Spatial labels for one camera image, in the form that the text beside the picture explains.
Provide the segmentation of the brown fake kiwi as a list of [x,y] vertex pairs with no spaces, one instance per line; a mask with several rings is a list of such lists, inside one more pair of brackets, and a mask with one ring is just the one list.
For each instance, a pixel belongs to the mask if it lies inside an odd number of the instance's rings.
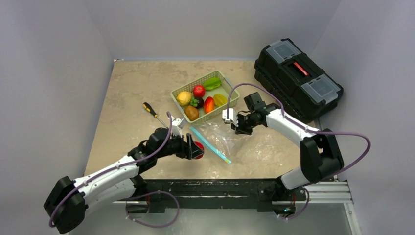
[[184,109],[184,113],[190,121],[195,121],[199,118],[199,110],[192,105],[187,106]]

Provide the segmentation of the red fake tomato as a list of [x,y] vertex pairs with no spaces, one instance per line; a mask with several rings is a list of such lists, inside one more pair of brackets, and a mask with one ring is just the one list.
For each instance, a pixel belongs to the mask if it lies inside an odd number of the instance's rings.
[[196,85],[193,89],[193,96],[203,98],[206,94],[206,90],[203,85]]

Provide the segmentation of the yellow fake lemon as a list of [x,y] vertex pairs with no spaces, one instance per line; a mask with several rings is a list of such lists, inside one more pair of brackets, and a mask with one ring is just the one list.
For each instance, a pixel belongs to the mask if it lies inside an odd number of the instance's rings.
[[187,91],[182,91],[176,96],[177,103],[181,106],[187,106],[190,104],[192,99],[192,93]]

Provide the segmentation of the dark purple fake fruit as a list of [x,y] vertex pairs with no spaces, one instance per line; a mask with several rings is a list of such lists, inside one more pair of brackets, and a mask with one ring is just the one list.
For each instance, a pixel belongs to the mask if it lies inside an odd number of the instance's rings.
[[190,105],[197,109],[203,108],[204,100],[202,97],[198,97],[198,96],[192,97],[190,101]]

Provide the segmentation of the clear zip top bag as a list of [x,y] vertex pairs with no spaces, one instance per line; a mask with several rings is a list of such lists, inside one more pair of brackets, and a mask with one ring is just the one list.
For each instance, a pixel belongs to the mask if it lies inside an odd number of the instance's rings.
[[240,164],[250,157],[257,159],[260,145],[254,136],[236,134],[226,124],[204,122],[190,126],[204,146],[228,165]]

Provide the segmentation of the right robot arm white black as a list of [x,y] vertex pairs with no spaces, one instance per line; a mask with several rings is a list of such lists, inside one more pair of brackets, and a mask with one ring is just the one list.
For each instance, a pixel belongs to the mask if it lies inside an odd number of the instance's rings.
[[294,189],[322,179],[343,169],[344,161],[337,140],[306,124],[297,124],[296,119],[284,114],[274,104],[266,104],[259,93],[244,98],[248,111],[244,114],[233,108],[222,112],[224,123],[229,123],[236,134],[251,135],[253,128],[263,125],[284,135],[300,149],[300,166],[277,177],[276,196],[287,199]]

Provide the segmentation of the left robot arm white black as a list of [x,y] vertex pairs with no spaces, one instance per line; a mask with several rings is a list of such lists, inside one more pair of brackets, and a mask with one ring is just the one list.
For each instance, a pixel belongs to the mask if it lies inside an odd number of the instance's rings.
[[65,234],[101,206],[121,199],[142,199],[146,187],[140,174],[154,167],[159,158],[175,155],[195,160],[203,154],[203,145],[191,134],[175,135],[158,128],[110,166],[74,180],[68,176],[59,179],[43,205],[49,226]]

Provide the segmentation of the yellow fake pepper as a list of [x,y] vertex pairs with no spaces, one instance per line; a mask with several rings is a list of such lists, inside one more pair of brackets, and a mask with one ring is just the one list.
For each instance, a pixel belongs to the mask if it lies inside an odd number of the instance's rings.
[[222,105],[225,105],[228,102],[228,99],[224,95],[222,95],[222,94],[215,94],[213,96],[213,100],[214,100],[214,104],[217,107],[220,107]]

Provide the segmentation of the green fake lime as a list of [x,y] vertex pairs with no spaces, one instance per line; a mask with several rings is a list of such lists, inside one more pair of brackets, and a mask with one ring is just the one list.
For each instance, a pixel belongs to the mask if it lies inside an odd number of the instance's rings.
[[214,90],[220,87],[221,84],[222,84],[221,79],[219,79],[218,77],[213,77],[213,78],[206,80],[203,83],[203,87],[205,88],[206,91],[211,91],[211,90]]

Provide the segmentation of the orange fake carrot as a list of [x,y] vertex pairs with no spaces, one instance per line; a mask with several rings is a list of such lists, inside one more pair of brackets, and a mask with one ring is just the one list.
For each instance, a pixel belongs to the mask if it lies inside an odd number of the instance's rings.
[[208,96],[204,100],[203,109],[204,109],[205,114],[208,114],[215,109],[214,99],[211,96]]

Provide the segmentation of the red fake apple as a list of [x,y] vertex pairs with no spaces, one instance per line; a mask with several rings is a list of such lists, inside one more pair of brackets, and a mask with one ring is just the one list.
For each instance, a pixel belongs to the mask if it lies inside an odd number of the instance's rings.
[[201,149],[201,151],[202,151],[202,153],[201,154],[199,154],[197,157],[195,157],[195,159],[201,159],[202,157],[203,157],[203,155],[204,155],[204,152],[205,152],[205,149],[204,149],[204,146],[200,143],[200,142],[198,142],[198,141],[196,141],[195,142],[195,144]]

